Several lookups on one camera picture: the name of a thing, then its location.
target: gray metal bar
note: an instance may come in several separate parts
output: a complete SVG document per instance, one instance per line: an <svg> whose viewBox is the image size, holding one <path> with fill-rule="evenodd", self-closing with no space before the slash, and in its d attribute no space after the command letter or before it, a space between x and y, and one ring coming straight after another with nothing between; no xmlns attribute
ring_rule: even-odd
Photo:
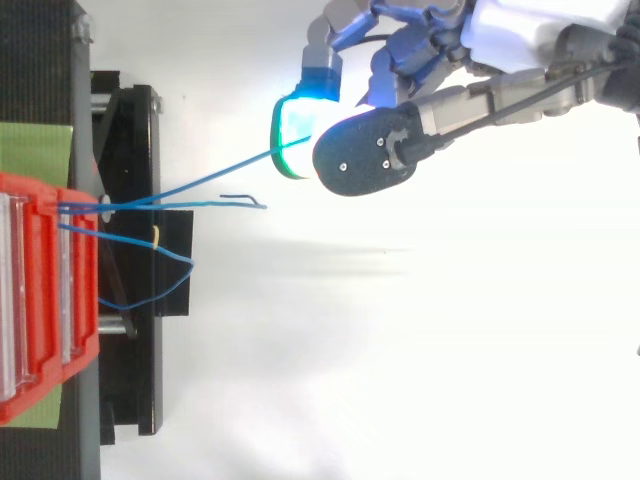
<svg viewBox="0 0 640 480"><path fill-rule="evenodd" d="M100 335L126 335L127 328L121 315L100 315Z"/></svg>

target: blue wire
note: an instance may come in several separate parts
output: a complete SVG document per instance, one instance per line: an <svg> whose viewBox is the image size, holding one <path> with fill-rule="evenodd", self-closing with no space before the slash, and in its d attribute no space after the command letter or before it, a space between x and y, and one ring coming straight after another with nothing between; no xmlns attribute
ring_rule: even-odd
<svg viewBox="0 0 640 480"><path fill-rule="evenodd" d="M306 138L301 138L300 140L296 140L295 142L291 142L291 143L287 143L286 145L281 145L279 147L276 148L272 148L271 150L261 153L259 155L256 155L255 157L252 157L248 160L245 160L243 162L240 163L236 163L235 165L232 165L231 167L225 168L224 170L220 170L219 172L216 173L212 173L211 175L207 175L206 177L201 178L200 180L196 180L194 182L188 183L186 185L183 185L182 187L178 187L178 188L174 188L173 190L169 190L168 192L164 192L164 193L159 193L157 195L152 195L150 197L146 197L146 198L140 198L138 200L133 200L131 202L127 202L127 203L122 203L120 205L126 205L128 207L135 207L138 205L148 205L150 203L154 203L157 202L158 200L162 200L163 198L167 198L167 197L171 197L173 195L177 195L178 193L182 193L185 192L187 190L190 190L192 188L198 187L204 183L210 182L212 180L215 180L217 178L220 177L224 177L225 175L229 175L230 173L233 173L237 170L240 170L244 167L248 167L249 165L252 165L264 158L270 157L272 155L275 155L276 153L279 153L283 150L286 150L287 148L291 148L291 147L295 147L296 145L300 145L302 143L306 143L309 140L311 140L311 137L306 137ZM94 207L96 208L96 210L99 210L100 212L106 210L109 211L110 206L109 205L94 205Z"/></svg>
<svg viewBox="0 0 640 480"><path fill-rule="evenodd" d="M180 285L182 285L184 282L186 282L189 277L191 276L191 274L193 273L193 269L195 268L195 262L187 257L183 257L182 255L178 255L177 253L173 253L169 250L167 250L166 248L163 247L157 247L154 248L153 243L151 242L145 242L144 240L138 240L135 238L129 238L129 237L122 237L120 235L112 235L110 233L103 233L103 232L96 232L93 230L86 230L84 228L77 228L77 227L71 227L69 225L64 225L64 224L58 224L58 228L62 229L62 230L68 230L70 232L73 233L81 233L84 235L89 235L92 237L97 237L97 238L101 238L103 240L112 240L114 242L120 242L120 243L128 243L130 245L136 245L138 247L144 247L144 248L149 248L151 250L155 250L157 252L162 253L163 255L166 255L167 257L173 259L173 260L177 260L179 262L183 262L183 263L187 263L190 265L189 271L187 272L187 274L182 277L180 280L178 280L172 287L170 287L166 292L157 295L153 298L149 298L147 300L143 300L141 302L138 303L134 303L132 305L116 305L115 303L111 303L107 300L103 300L102 298L99 298L98 301L102 304L105 305L107 307L113 308L114 310L132 310L134 308L138 308L141 307L142 305L147 305L149 303L153 303L153 302L157 302L158 300L162 300L163 298L165 298L167 295L173 293Z"/></svg>
<svg viewBox="0 0 640 480"><path fill-rule="evenodd" d="M105 208L98 209L97 203L67 203L58 204L58 211L65 215L90 215L94 213L119 212L123 210L169 210L177 208L197 208L197 207L241 207L256 210L266 210L267 206L259 203L242 202L183 202L183 203L163 203L161 205L136 205L111 204L103 205Z"/></svg>

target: metal rod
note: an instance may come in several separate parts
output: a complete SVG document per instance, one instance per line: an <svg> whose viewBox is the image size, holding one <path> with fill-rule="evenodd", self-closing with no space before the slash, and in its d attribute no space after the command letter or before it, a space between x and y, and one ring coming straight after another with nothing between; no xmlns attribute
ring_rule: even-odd
<svg viewBox="0 0 640 480"><path fill-rule="evenodd" d="M100 315L100 335L126 335L127 329L120 315Z"/></svg>
<svg viewBox="0 0 640 480"><path fill-rule="evenodd" d="M107 111L107 106L111 100L108 93L94 93L91 95L91 113L103 114Z"/></svg>

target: black cable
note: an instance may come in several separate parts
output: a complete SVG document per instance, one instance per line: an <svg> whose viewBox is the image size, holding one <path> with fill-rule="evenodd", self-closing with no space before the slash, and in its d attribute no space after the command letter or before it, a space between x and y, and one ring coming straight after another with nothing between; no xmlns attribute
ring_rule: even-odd
<svg viewBox="0 0 640 480"><path fill-rule="evenodd" d="M550 86L549 88L543 90L542 92L536 93L535 95L531 95L530 97L525 98L520 102L514 103L513 105L510 105L506 108L503 108L502 110L494 112L484 118L481 118L480 120L471 122L468 125L465 125L456 130L453 130L452 132L449 132L445 135L440 135L440 136L434 135L434 138L439 137L438 143L440 143L441 146L444 146L450 142L453 142L454 140L457 140L460 137L463 137L465 135L468 135L474 132L475 130L494 125L496 122L499 122L500 120L510 117L511 115L521 112L522 110L532 107L536 103L540 103L543 100L546 100L547 98L552 97L562 92L563 90L566 90L567 88L570 88L580 82L584 82L585 80L589 80L603 73L614 72L616 70L624 70L625 68L629 68L639 64L640 62L636 60L633 62L601 65L599 67L591 68L590 70L574 75L573 77L567 78L566 80L562 80L561 82L558 82L555 85Z"/></svg>
<svg viewBox="0 0 640 480"><path fill-rule="evenodd" d="M562 80L555 85L552 85L549 88L536 93L535 95L525 98L524 100L514 103L513 105L503 108L502 110L491 113L486 117L481 118L480 120L471 122L447 134L424 135L421 138L404 140L398 145L398 147L396 147L396 152L398 153L402 163L404 163L405 165L415 165L416 163L429 158L437 150L444 148L445 145L450 144L460 137L464 137L465 135L468 135L481 128L494 125L500 120L510 117L511 115L521 112L522 110L530 108L537 103L540 103L543 100L546 100L547 98L552 97L553 95L556 95L580 82L584 82L585 80L589 80L590 78L601 75L603 73L614 72L616 70L624 70L636 65L640 65L639 60L606 64L591 68L590 70Z"/></svg>
<svg viewBox="0 0 640 480"><path fill-rule="evenodd" d="M369 35L368 37L364 37L362 40L360 40L358 43L352 45L351 47L357 47L358 45L364 45L365 43L386 42L387 40L389 40L390 36L391 35L387 35L387 34L385 34L385 35Z"/></svg>

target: cable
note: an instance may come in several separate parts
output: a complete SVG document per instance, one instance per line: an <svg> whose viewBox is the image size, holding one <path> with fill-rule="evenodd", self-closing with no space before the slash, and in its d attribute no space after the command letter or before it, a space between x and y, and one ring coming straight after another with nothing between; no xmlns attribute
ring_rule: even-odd
<svg viewBox="0 0 640 480"><path fill-rule="evenodd" d="M142 300L140 302L134 303L132 305L116 305L115 303L111 303L107 300L103 300L101 298L98 299L98 301L109 308L113 308L114 310L133 310L134 308L138 308L141 307L142 305L147 305L149 303L153 303L153 302L157 302L158 300L162 300L163 298L165 298L167 295L173 293L180 285L182 285L184 282L186 282L189 277L191 276L191 274L193 273L193 269L195 268L195 262L187 257L183 257L182 255L178 255L177 253L173 253L169 250L167 250L166 248L163 247L156 247L153 243L151 242L145 242L144 240L138 240L135 238L129 238L129 237L122 237L120 235L112 235L110 233L103 233L103 232L95 232L93 230L86 230L84 228L77 228L77 227L71 227L69 225L64 225L64 224L58 224L58 228L60 228L61 230L68 230L70 232L73 233L80 233L83 235L89 235L92 237L97 237L103 240L111 240L114 242L120 242L120 243L127 243L129 245L135 245L138 247L144 247L144 248L149 248L151 250L157 251L159 253L162 253L163 255L166 255L167 257L173 259L173 260L177 260L179 262L183 262L186 263L188 265L190 265L189 271L187 272L187 274L182 277L180 280L178 280L173 286L171 286L167 291L165 291L164 293L160 294L160 295L156 295L153 298L149 298L147 300Z"/></svg>
<svg viewBox="0 0 640 480"><path fill-rule="evenodd" d="M94 213L120 212L120 211L156 211L156 210L175 210L180 208L198 208L198 207L241 207L251 208L255 210L266 210L267 206L260 203L242 203L242 202L181 202L181 203L163 203L160 205L136 205L128 206L126 204L97 204L97 203L59 203L59 213L65 215L90 215Z"/></svg>
<svg viewBox="0 0 640 480"><path fill-rule="evenodd" d="M369 35L368 37L364 37L363 39L361 39L357 43L354 43L353 45L347 45L346 47L338 48L337 51L344 52L345 50L349 50L350 48L358 47L360 45L365 45L367 43L386 42L387 40L389 40L390 36L391 35Z"/></svg>
<svg viewBox="0 0 640 480"><path fill-rule="evenodd" d="M187 190L190 190L192 188L198 187L204 183L210 182L212 180L215 180L216 178L220 178L220 177L224 177L225 175L228 175L230 173L233 173L237 170L240 170L241 168L244 167L248 167L249 165L252 165L264 158L268 158L271 155L274 155L278 152L281 152L287 148L291 148L291 147L295 147L296 145L300 145L302 143L308 142L309 140L311 140L311 137L306 137L306 138L301 138L300 140L296 140L295 142L291 142L288 143L286 145L281 145L279 147L276 148L272 148L271 150L269 150L268 152L264 152L261 153L259 155L256 155L253 158L250 158L248 160L245 160L243 162L237 163L231 167L225 168L224 170L220 170L219 172L216 173L212 173L211 175L207 175L206 177L201 178L200 180L196 180L194 182L188 183L186 185L183 185L182 187L178 187L178 188L174 188L173 190L169 190L168 192L164 192L164 193L159 193L157 195L152 195L150 197L146 197L146 198L141 198L139 200L134 200L132 202L127 202L127 203L123 203L121 205L127 205L130 207L133 206L137 206L137 205L147 205L153 202L156 202L158 200L162 200L163 198L167 198L167 197L171 197L173 195L177 195L178 193L182 193L185 192Z"/></svg>
<svg viewBox="0 0 640 480"><path fill-rule="evenodd" d="M387 40L389 40L390 36L391 35L369 35L368 37L364 37L362 40L356 43L354 47L357 47L358 45L364 45L365 43L386 42Z"/></svg>
<svg viewBox="0 0 640 480"><path fill-rule="evenodd" d="M553 95L556 95L562 92L563 90L569 87L572 87L573 85L576 85L580 82L584 82L585 80L589 80L603 73L614 72L616 70L623 70L625 68L629 68L631 66L638 65L638 64L639 64L638 61L634 61L634 62L625 62L625 63L618 63L613 65L602 65L599 67L594 67L590 70L587 70L586 72L574 75L571 78L567 78L566 80L558 82L555 85L552 85L551 87L543 90L540 93L536 93L535 95L532 95L518 103L514 103L513 105L510 105L506 108L503 108L502 110L494 112L484 118L481 118L480 120L471 122L445 135L433 135L433 138L434 139L437 138L438 143L442 147L444 145L447 145L450 142L453 142L454 140L457 140L460 137L463 137L465 135L468 135L469 133L474 132L475 130L493 125L500 120L510 117L511 115L516 114L529 107L532 107L536 103L540 103L541 101L546 100L547 98L552 97Z"/></svg>

